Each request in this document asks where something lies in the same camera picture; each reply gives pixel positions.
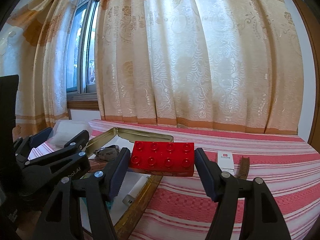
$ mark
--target gripper logo text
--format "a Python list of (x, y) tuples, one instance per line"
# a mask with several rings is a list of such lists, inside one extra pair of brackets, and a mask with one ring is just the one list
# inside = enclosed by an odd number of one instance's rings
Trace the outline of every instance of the gripper logo text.
[(69, 178), (73, 177), (74, 175), (76, 175), (78, 172), (80, 171), (80, 167), (78, 167), (76, 169), (76, 171), (73, 171), (70, 175), (68, 175)]

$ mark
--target wooden comb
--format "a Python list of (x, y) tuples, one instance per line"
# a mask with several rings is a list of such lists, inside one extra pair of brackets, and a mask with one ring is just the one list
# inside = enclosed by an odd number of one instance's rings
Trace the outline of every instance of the wooden comb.
[(250, 168), (250, 158), (241, 157), (240, 160), (240, 169), (238, 175), (236, 175), (237, 179), (247, 179)]

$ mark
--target window glass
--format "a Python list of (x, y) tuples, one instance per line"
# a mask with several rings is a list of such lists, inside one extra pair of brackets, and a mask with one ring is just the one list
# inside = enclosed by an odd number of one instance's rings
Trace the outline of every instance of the window glass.
[(87, 5), (82, 6), (76, 11), (71, 27), (67, 57), (67, 92), (77, 90), (77, 68), (80, 67), (78, 65), (78, 51), (86, 8)]
[(94, 38), (96, 35), (97, 15), (98, 15), (99, 2), (95, 4), (93, 20), (90, 30), (90, 40), (88, 46), (88, 59), (87, 59), (87, 85), (94, 85), (96, 83), (94, 73)]

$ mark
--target window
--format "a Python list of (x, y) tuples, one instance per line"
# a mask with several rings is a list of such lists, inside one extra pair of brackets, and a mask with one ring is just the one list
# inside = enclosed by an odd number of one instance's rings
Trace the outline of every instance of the window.
[(67, 99), (96, 99), (94, 39), (99, 0), (80, 0), (72, 23), (67, 56)]

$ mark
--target red lego brick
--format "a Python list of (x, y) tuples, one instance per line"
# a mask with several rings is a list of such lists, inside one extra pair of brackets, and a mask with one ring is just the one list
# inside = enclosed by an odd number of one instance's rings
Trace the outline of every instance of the red lego brick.
[(194, 143), (136, 141), (129, 167), (145, 174), (191, 177), (194, 157)]

